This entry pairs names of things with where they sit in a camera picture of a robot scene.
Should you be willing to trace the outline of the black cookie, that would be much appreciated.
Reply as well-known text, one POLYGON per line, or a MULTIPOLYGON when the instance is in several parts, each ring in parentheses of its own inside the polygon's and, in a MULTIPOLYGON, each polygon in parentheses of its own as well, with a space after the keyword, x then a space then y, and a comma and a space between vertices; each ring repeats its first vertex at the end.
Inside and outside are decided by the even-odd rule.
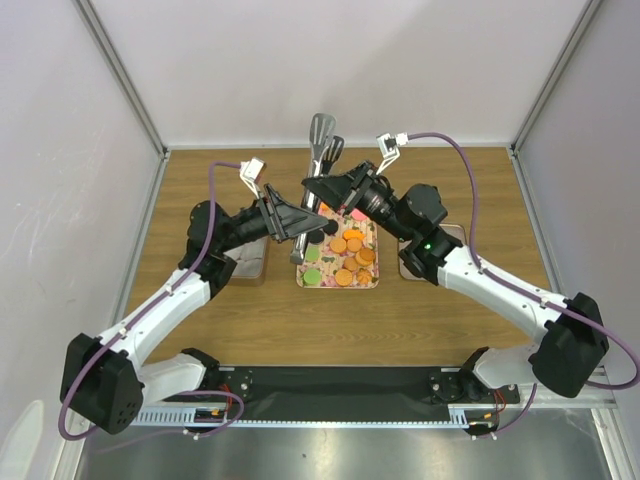
POLYGON ((324 241, 324 232, 316 230, 308 234, 308 240, 312 244, 321 244, 324 241))
POLYGON ((339 226, 335 220, 330 220, 323 228, 323 232, 327 235, 335 235, 339 226))

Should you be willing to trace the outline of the metal tongs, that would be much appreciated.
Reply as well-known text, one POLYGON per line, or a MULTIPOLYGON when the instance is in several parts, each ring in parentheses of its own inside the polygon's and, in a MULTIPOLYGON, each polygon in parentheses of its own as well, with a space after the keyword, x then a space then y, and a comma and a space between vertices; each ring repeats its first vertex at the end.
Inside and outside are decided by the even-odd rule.
MULTIPOLYGON (((334 134, 336 118, 326 113, 315 113, 309 129, 311 160, 308 177, 328 175, 333 165, 339 160, 345 146, 345 140, 334 134)), ((319 199, 305 188, 301 206, 313 213, 317 212, 319 199)), ((308 235, 298 236, 290 253, 290 261, 302 265, 305 258, 308 235)))

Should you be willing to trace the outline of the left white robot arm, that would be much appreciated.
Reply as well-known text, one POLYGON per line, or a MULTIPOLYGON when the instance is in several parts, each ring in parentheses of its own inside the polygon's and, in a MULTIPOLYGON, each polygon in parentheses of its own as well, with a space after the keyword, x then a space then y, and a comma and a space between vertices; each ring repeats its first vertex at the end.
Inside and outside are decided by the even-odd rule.
POLYGON ((228 284, 237 265, 229 251, 266 237, 282 243, 327 222, 287 202, 271 186, 234 216, 213 199, 195 205, 185 255, 165 284, 111 328, 95 337, 79 334, 69 343, 60 390, 62 436, 75 437, 66 429, 68 411, 118 434, 149 404, 188 392, 198 400, 213 398, 220 388, 213 357, 195 348, 154 364, 148 357, 228 284))

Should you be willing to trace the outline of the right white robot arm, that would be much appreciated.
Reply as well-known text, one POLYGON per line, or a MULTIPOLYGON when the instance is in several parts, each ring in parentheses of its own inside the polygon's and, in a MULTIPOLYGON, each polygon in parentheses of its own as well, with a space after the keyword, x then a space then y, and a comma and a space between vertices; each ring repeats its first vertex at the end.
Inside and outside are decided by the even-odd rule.
POLYGON ((473 299, 530 338, 529 346, 476 350, 460 377, 467 399, 482 402, 499 387, 533 383, 574 398, 607 353, 606 336, 573 317, 602 321, 591 297, 579 293, 566 299, 498 268, 480 266, 470 246, 441 227, 447 211, 436 187, 415 184, 396 197, 369 161, 343 174, 306 178, 302 184, 334 212, 357 209, 404 241, 398 256, 413 276, 473 299))

